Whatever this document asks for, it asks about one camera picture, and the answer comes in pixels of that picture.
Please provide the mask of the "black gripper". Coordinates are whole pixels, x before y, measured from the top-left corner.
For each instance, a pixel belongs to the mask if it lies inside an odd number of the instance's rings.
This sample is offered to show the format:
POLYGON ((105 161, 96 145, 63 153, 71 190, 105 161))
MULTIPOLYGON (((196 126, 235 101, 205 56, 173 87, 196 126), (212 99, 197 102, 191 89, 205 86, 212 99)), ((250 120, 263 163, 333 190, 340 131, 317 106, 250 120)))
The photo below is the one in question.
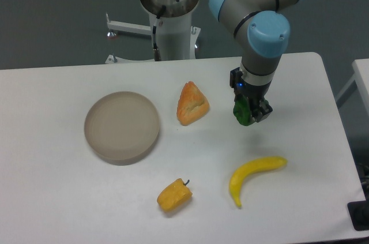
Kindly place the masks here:
POLYGON ((273 111, 273 108, 265 99, 265 94, 270 85, 271 82, 265 85, 251 85, 243 80, 235 84, 235 90, 248 100, 253 122, 259 123, 265 120, 273 111))

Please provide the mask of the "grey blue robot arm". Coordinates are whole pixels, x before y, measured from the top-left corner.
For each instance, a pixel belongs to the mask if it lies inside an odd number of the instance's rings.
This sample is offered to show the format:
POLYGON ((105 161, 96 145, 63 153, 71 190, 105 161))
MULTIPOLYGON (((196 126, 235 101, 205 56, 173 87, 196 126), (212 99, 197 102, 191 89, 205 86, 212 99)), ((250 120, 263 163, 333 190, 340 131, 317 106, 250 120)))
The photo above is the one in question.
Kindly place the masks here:
MULTIPOLYGON (((233 114, 243 126, 272 113, 265 94, 290 36, 280 10, 302 0, 209 0, 214 18, 243 48, 240 66, 230 72, 233 114)), ((189 59, 194 51, 191 15, 199 0, 140 0, 149 15, 155 61, 189 59)))

